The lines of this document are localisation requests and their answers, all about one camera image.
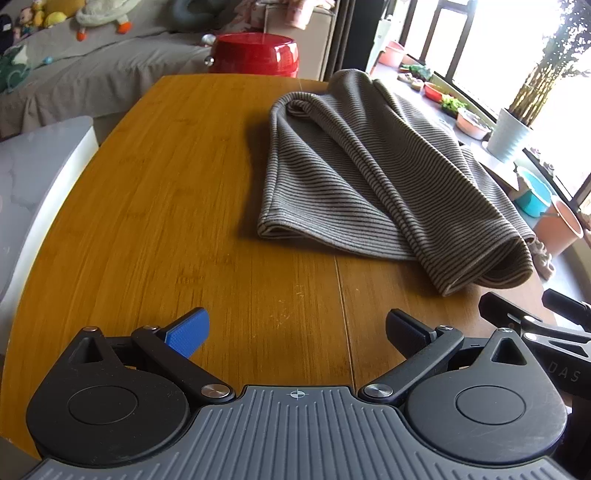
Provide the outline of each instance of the gray striped towel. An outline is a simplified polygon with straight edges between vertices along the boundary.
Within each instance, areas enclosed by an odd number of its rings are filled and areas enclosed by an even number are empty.
[[[418,260],[444,296],[534,271],[534,233],[470,149],[357,70],[273,105],[258,233]]]

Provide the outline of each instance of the metal screw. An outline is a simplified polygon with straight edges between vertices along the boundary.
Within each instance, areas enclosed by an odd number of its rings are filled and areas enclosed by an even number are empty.
[[[392,387],[383,383],[372,383],[363,388],[363,393],[371,398],[386,398],[394,393]]]
[[[230,394],[230,388],[220,383],[211,383],[201,389],[201,395],[207,398],[224,398]]]
[[[216,42],[216,36],[208,33],[201,37],[202,47],[211,47]]]

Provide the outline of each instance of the window frame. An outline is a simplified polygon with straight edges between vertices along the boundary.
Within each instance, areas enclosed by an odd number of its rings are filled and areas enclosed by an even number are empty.
[[[394,8],[397,0],[392,0],[391,5]],[[410,0],[410,4],[408,7],[408,11],[406,13],[406,18],[404,20],[404,25],[402,26],[402,32],[400,35],[400,39],[398,42],[404,46],[406,44],[408,33],[410,32],[411,24],[413,23],[414,13],[417,7],[419,0]],[[496,122],[498,120],[498,116],[491,112],[487,107],[484,107],[480,102],[475,100],[472,95],[467,93],[461,87],[458,87],[457,84],[453,81],[453,76],[456,72],[457,66],[460,62],[462,57],[462,53],[466,46],[466,42],[468,39],[468,35],[470,34],[470,30],[472,29],[472,24],[474,22],[474,17],[476,15],[476,8],[478,6],[478,0],[468,0],[467,4],[459,4],[454,2],[453,0],[438,0],[437,6],[435,8],[435,12],[433,14],[433,19],[431,20],[431,25],[429,27],[429,31],[425,38],[425,43],[423,44],[423,50],[421,52],[421,56],[416,59],[413,56],[409,55],[413,60],[425,65],[425,60],[427,58],[427,54],[429,51],[429,47],[431,46],[431,41],[433,40],[433,34],[435,33],[435,29],[437,28],[437,23],[439,21],[439,16],[441,11],[444,9],[454,11],[456,13],[465,14],[466,15],[466,22],[464,23],[464,27],[462,29],[462,33],[458,40],[456,50],[452,57],[452,61],[450,62],[450,66],[447,69],[445,75],[442,75],[439,72],[435,72],[438,76],[440,76],[443,80],[449,83],[453,88],[458,90],[462,95],[468,98],[477,108],[479,108],[482,112],[484,112],[491,120]],[[557,176],[552,176],[548,170],[540,163],[538,158],[527,148],[523,150],[525,155],[531,160],[531,162],[535,165],[535,167],[540,171],[540,173],[544,176],[544,178],[552,185],[553,189],[556,191],[560,199],[565,202],[574,212],[577,212],[580,209],[580,205],[585,201],[585,199],[591,194],[591,174],[589,174],[583,184],[579,187],[578,191],[575,194],[570,193],[566,187],[560,181],[560,178]]]

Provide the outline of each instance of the teal bowl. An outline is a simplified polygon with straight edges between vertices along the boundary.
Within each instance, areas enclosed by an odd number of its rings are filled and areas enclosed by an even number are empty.
[[[539,217],[552,204],[552,192],[538,177],[523,167],[517,167],[530,188],[524,195],[515,200],[521,210],[532,217]]]

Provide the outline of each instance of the bamboo plant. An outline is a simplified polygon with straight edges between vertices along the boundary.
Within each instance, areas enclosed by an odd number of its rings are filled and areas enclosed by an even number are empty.
[[[509,113],[530,127],[561,78],[590,75],[576,69],[591,47],[591,7],[584,0],[559,0],[560,25],[544,47],[544,57],[532,70],[509,107]]]

